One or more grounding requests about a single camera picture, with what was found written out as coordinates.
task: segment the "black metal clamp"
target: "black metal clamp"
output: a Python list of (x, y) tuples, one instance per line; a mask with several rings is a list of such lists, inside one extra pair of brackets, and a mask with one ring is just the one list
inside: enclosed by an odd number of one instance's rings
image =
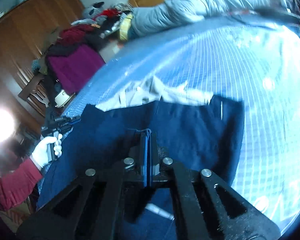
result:
[(149, 194), (158, 188), (170, 189), (178, 239), (280, 237), (274, 222), (213, 171), (189, 170), (169, 158), (167, 150), (158, 147), (154, 133), (142, 135), (140, 145), (131, 148), (129, 157), (112, 169), (86, 170), (26, 220), (17, 236), (21, 240), (117, 239), (119, 231), (124, 230), (120, 227), (122, 219), (133, 222), (149, 199), (143, 195), (132, 209), (127, 209), (125, 193), (132, 187)]
[[(54, 108), (52, 106), (46, 109), (45, 124), (41, 127), (41, 134), (43, 137), (53, 136), (58, 139), (59, 134), (65, 134), (72, 130), (72, 127), (77, 122), (80, 122), (81, 117), (55, 117)], [(48, 146), (48, 162), (54, 162), (58, 158), (54, 153), (55, 143), (50, 143)]]

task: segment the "cabinet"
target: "cabinet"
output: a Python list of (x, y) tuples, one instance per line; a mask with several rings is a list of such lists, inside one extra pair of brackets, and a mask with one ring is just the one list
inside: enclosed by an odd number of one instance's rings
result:
[(38, 85), (27, 101), (18, 97), (33, 77), (31, 63), (42, 55), (47, 35), (81, 16), (80, 0), (27, 0), (0, 18), (0, 107), (39, 133), (46, 94)]

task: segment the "screw head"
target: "screw head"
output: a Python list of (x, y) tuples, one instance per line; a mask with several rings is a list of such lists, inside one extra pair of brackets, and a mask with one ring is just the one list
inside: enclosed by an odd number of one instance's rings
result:
[(202, 176), (210, 177), (211, 174), (212, 174), (212, 172), (211, 172), (209, 169), (203, 169), (203, 170), (201, 171), (201, 174), (202, 174)]
[(87, 169), (86, 170), (86, 175), (89, 177), (92, 177), (96, 174), (96, 170), (95, 169)]
[(163, 158), (162, 161), (163, 161), (163, 163), (166, 164), (166, 165), (170, 165), (170, 164), (173, 163), (173, 160), (172, 160), (171, 158), (169, 158), (169, 157)]
[(123, 162), (126, 165), (132, 165), (134, 163), (134, 159), (132, 159), (132, 158), (125, 158)]

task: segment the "red sleeve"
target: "red sleeve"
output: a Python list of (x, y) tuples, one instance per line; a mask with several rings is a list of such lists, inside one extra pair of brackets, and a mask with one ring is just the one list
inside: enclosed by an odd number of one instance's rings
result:
[(41, 178), (31, 159), (27, 159), (13, 173), (0, 178), (0, 210), (9, 210), (21, 204)]

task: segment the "dark blue fabric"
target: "dark blue fabric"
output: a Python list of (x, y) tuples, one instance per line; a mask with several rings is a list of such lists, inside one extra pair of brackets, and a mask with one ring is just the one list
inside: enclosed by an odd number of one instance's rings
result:
[[(47, 203), (88, 168), (104, 169), (128, 156), (138, 130), (157, 133), (170, 157), (193, 170), (211, 169), (231, 185), (239, 161), (243, 102), (213, 96), (207, 106), (152, 103), (103, 112), (87, 105), (81, 122), (62, 144), (63, 155), (45, 176), (38, 206)], [(170, 192), (160, 189), (151, 203), (173, 213)], [(123, 223), (120, 239), (176, 239), (174, 222), (148, 210), (136, 224)]]

